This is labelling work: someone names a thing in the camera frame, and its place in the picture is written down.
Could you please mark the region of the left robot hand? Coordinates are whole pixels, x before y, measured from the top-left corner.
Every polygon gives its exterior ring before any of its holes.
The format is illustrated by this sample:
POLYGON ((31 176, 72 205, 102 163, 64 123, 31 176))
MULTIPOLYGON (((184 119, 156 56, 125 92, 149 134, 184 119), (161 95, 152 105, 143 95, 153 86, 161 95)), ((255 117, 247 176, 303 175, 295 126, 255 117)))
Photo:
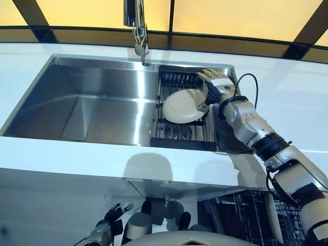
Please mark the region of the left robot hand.
POLYGON ((120 203, 115 204, 104 216, 102 220, 100 220, 96 226, 99 226, 100 224, 108 223, 111 227, 115 227, 115 223, 121 218, 121 216, 132 210, 134 207, 133 204, 128 204, 125 207, 121 207, 120 203))

